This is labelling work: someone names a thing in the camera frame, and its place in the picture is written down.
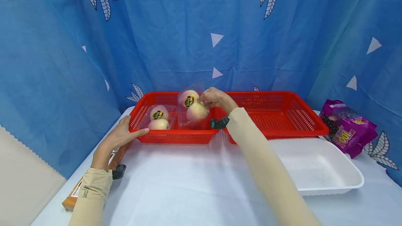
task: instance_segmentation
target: hand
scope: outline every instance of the hand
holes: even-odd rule
[[[123,117],[101,144],[106,144],[113,150],[115,148],[124,146],[135,138],[143,136],[150,131],[149,128],[145,128],[131,133],[128,131],[130,118],[131,117],[129,115]]]
[[[199,97],[198,101],[205,102],[208,108],[221,107],[227,114],[230,114],[233,109],[239,107],[230,96],[214,87],[204,91],[204,93]]]
[[[149,128],[145,128],[131,133],[130,131],[128,131],[129,123],[130,116],[126,115],[119,121],[117,126],[108,134],[108,136],[106,136],[106,138],[100,143],[100,145],[94,152],[91,168],[107,170],[110,154],[112,153],[113,149],[124,146],[135,138],[143,136],[150,131]]]

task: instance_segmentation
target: orange box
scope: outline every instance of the orange box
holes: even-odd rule
[[[110,155],[110,159],[109,159],[109,169],[110,170],[116,170],[117,165],[119,165],[121,159],[123,158],[128,147],[130,146],[130,144],[131,144],[131,142],[128,144],[125,144],[122,147],[119,147],[118,149],[113,150],[112,154]],[[66,211],[74,210],[74,206],[77,202],[78,193],[79,193],[80,187],[81,187],[81,181],[82,181],[82,178],[74,186],[74,189],[70,192],[68,197],[61,203],[61,204],[63,204]]]

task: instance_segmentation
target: black wrist strap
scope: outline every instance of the black wrist strap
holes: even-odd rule
[[[126,165],[124,165],[124,164],[117,165],[116,170],[112,171],[113,180],[118,180],[118,179],[123,178],[125,169],[126,169]]]
[[[223,117],[220,120],[215,120],[215,119],[211,119],[209,121],[209,125],[211,125],[211,127],[213,129],[224,129],[226,127],[226,125],[229,122],[229,118],[227,116]]]

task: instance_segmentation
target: snack package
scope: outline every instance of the snack package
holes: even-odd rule
[[[177,95],[177,123],[179,129],[197,129],[209,116],[209,109],[198,98],[205,91],[202,84],[192,84]]]
[[[156,104],[148,108],[135,129],[169,130],[172,128],[176,106]]]
[[[351,158],[360,154],[363,147],[378,135],[375,124],[339,100],[328,99],[322,107],[320,118],[329,128],[326,139]]]

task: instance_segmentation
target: basket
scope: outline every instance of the basket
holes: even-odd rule
[[[137,131],[137,126],[147,113],[148,109],[155,104],[174,105],[177,106],[177,95],[180,92],[150,92],[144,94],[140,101],[135,105],[130,113],[131,120],[129,131]],[[169,110],[169,117],[173,117],[174,121],[170,130],[151,130],[148,134],[138,137],[142,143],[170,143],[170,144],[208,144],[211,137],[218,133],[209,125],[212,117],[219,115],[219,109],[212,108],[209,110],[209,117],[197,126],[197,130],[180,130],[178,128],[177,116],[174,111]]]
[[[267,139],[327,135],[328,127],[296,93],[289,91],[227,92]],[[218,118],[226,116],[222,108]]]

